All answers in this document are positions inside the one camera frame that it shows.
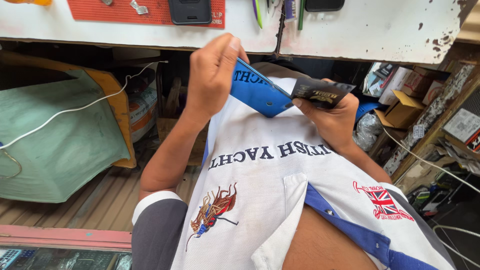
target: red frame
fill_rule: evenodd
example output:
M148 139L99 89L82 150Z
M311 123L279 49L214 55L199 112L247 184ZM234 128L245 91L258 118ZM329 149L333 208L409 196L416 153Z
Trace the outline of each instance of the red frame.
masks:
M131 251L132 233L0 225L0 245Z

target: man's right hand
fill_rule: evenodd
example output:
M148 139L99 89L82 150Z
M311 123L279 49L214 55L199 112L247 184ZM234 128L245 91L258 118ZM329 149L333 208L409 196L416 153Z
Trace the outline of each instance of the man's right hand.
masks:
M355 114L359 100L353 94L347 94L333 109L319 109L310 101L302 98L293 99L306 117L317 126L318 134L339 154L343 155L356 146L352 139Z
M182 117L203 129L227 101L237 57L249 63L240 40L223 34L190 56L187 104Z

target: pen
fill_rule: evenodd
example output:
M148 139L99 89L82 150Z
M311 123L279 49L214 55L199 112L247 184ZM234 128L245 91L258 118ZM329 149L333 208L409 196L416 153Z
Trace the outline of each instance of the pen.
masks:
M305 0L300 0L299 30L303 29L303 10L305 9Z
M258 26L262 29L262 15L260 14L260 6L258 0L252 0L253 12L255 12L255 19L257 19Z

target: red mat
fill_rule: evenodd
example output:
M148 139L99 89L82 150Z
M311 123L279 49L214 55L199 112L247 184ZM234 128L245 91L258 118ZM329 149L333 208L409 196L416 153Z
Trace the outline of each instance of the red mat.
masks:
M138 15L130 6L131 0L113 0L107 6L101 0L68 0L75 20L103 21L118 23L173 25L168 9L168 0L136 0L139 6L146 6L148 13ZM212 23L195 25L225 28L225 0L210 0Z

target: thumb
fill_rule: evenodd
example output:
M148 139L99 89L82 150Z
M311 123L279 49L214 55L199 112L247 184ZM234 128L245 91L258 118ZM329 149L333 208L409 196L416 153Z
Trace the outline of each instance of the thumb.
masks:
M229 45L225 47L220 58L220 65L217 73L219 78L228 78L228 80L231 80L233 69L237 63L240 46L240 39L238 37L232 37Z
M300 111L312 121L318 118L319 113L322 113L321 110L319 110L310 101L306 99L294 98L292 100L292 103L293 105L297 106L300 109Z

